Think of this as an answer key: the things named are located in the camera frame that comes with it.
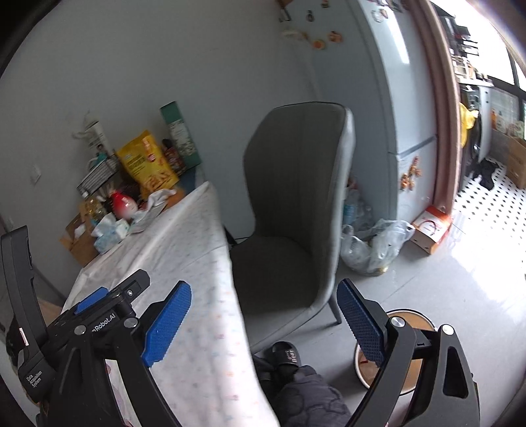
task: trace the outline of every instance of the chair seat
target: chair seat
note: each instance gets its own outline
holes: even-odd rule
[[[282,328],[292,332],[287,324],[308,310],[317,294],[310,255],[285,237],[252,236],[234,246],[230,258],[251,349]]]

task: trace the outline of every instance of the chair backrest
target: chair backrest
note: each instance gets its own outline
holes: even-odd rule
[[[255,234],[301,245],[320,280],[336,270],[354,147],[350,110],[312,102],[272,110],[245,150]]]

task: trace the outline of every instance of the white tablecloth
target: white tablecloth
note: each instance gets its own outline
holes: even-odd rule
[[[64,310],[100,286],[113,288],[139,268],[148,272],[151,282],[132,304],[138,316],[152,302],[163,300],[178,280],[192,289],[186,318],[164,359],[151,368],[183,427],[278,427],[252,365],[217,195],[210,183],[83,269]],[[117,364],[108,365],[123,418],[138,427]]]

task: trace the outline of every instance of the black clothes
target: black clothes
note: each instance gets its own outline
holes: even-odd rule
[[[308,365],[269,401],[281,427],[345,427],[351,418],[340,392]]]
[[[473,169],[473,179],[482,175],[480,185],[488,190],[492,190],[495,186],[491,175],[495,170],[499,169],[499,165],[484,159],[482,162],[477,164]]]

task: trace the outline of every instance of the tiled floor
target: tiled floor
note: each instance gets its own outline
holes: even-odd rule
[[[415,309],[435,326],[454,326],[479,385],[483,427],[504,410],[526,369],[524,251],[507,228],[485,222],[457,211],[455,225],[433,256],[408,242],[379,277],[358,276],[343,265],[338,269],[338,279],[350,277],[365,298],[386,311]],[[336,326],[325,307],[286,339],[297,346],[302,363],[336,386],[354,411],[365,389],[355,374],[356,341],[347,324]],[[399,399],[390,426],[400,423],[411,396]]]
[[[480,186],[480,177],[470,180],[455,199],[455,208],[473,222],[490,229],[500,229],[526,250],[526,189],[519,190],[506,176],[506,167],[499,165],[493,173],[495,186]]]

